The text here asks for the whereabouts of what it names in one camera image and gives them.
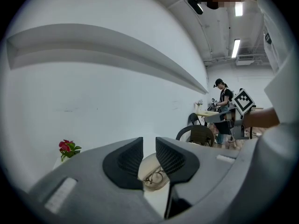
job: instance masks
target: chair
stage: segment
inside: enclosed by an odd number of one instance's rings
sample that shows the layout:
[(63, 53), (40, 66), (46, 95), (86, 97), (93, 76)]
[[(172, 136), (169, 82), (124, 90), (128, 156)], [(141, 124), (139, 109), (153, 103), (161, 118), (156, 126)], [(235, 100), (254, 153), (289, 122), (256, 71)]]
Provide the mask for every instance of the chair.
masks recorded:
[(183, 128), (177, 134), (176, 140), (180, 140), (182, 135), (188, 131), (191, 131), (191, 134), (187, 142), (193, 142), (203, 146), (213, 147), (214, 134), (208, 127), (202, 125), (191, 125)]
[(197, 116), (196, 113), (192, 113), (192, 114), (190, 114), (190, 115), (189, 115), (189, 118), (188, 118), (188, 121), (191, 121), (193, 125), (196, 125), (196, 124), (195, 124), (195, 121), (198, 121), (198, 122), (199, 122), (199, 125), (201, 125), (201, 122), (200, 122), (200, 120), (199, 120), (199, 118), (198, 118), (198, 116)]

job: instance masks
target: black t-shirt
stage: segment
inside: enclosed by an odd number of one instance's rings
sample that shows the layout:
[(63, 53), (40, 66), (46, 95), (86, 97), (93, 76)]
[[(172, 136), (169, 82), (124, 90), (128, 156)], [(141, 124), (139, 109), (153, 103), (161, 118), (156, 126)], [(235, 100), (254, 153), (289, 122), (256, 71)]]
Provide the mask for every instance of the black t-shirt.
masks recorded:
[(229, 101), (232, 101), (232, 98), (233, 98), (233, 93), (230, 91), (229, 88), (226, 88), (225, 91), (221, 91), (221, 94), (220, 94), (220, 102), (223, 102), (224, 101), (224, 97), (225, 96), (229, 96), (228, 100)]

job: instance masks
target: table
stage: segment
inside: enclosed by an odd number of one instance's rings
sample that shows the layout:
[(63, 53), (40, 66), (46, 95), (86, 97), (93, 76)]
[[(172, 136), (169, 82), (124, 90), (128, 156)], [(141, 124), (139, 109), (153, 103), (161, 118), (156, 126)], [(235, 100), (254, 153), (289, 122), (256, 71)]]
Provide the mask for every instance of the table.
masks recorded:
[(209, 116), (212, 116), (212, 115), (215, 115), (215, 114), (219, 114), (219, 113), (215, 112), (215, 111), (205, 111), (205, 110), (202, 110), (200, 112), (197, 112), (196, 114), (198, 116), (202, 116), (202, 117), (209, 117)]

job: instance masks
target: air conditioner unit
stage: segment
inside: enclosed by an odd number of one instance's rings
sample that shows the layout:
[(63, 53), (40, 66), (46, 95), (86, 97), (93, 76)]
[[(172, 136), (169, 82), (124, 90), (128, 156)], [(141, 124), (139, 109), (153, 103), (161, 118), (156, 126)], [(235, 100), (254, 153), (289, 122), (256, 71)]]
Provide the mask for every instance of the air conditioner unit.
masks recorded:
[(254, 56), (246, 55), (246, 56), (238, 56), (235, 64), (236, 65), (250, 65), (254, 62)]

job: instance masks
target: green leaves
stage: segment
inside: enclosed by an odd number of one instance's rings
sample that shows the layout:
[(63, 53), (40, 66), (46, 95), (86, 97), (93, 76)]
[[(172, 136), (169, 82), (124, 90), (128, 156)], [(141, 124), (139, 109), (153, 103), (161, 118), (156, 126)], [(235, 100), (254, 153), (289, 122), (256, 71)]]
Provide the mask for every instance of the green leaves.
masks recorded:
[(75, 144), (74, 143), (68, 143), (67, 145), (70, 147), (70, 149), (72, 151), (74, 150), (74, 148), (75, 148)]

